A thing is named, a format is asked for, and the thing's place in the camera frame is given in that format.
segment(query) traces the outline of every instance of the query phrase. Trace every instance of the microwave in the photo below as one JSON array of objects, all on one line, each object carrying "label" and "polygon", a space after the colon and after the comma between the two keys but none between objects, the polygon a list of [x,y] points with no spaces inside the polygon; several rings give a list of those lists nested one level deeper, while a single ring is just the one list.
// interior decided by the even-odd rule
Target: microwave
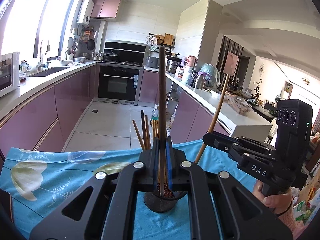
[{"label": "microwave", "polygon": [[18,88],[19,52],[0,55],[0,97]]}]

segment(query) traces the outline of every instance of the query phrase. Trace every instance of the ceiling lamp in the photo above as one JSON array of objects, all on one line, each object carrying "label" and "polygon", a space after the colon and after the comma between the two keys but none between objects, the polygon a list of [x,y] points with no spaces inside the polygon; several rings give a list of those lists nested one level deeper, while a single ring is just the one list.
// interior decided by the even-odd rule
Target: ceiling lamp
[{"label": "ceiling lamp", "polygon": [[305,85],[310,86],[310,80],[307,78],[301,78],[301,80],[304,82]]}]

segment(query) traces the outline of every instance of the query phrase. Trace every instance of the white water heater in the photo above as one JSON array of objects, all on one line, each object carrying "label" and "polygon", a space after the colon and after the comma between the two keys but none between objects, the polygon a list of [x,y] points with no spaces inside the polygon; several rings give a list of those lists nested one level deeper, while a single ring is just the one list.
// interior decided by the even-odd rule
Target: white water heater
[{"label": "white water heater", "polygon": [[77,23],[89,25],[90,16],[92,13],[94,3],[92,0],[83,0],[79,11]]}]

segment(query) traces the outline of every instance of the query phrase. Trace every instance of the metal rivet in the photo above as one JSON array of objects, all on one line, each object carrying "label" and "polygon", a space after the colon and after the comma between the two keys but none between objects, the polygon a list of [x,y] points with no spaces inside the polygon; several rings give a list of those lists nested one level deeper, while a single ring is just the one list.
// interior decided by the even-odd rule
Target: metal rivet
[{"label": "metal rivet", "polygon": [[135,162],[135,163],[133,164],[133,166],[134,166],[135,168],[137,168],[137,169],[142,168],[143,165],[144,165],[144,164],[143,164],[142,162]]},{"label": "metal rivet", "polygon": [[191,162],[189,161],[183,161],[181,163],[181,166],[184,167],[184,168],[190,168],[191,167]]},{"label": "metal rivet", "polygon": [[220,178],[227,179],[227,178],[229,178],[230,175],[228,172],[222,171],[219,173],[219,176],[220,176]]},{"label": "metal rivet", "polygon": [[106,174],[102,171],[96,174],[96,179],[104,179],[105,177],[106,177]]}]

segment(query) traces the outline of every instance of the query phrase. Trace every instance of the oven handle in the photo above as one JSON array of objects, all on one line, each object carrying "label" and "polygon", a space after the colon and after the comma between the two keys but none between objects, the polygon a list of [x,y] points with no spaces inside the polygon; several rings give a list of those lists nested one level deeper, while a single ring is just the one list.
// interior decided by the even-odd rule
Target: oven handle
[{"label": "oven handle", "polygon": [[118,77],[118,78],[134,79],[134,77],[129,78],[129,77],[111,76],[111,75],[106,75],[106,74],[103,74],[103,76],[105,76],[105,77]]}]

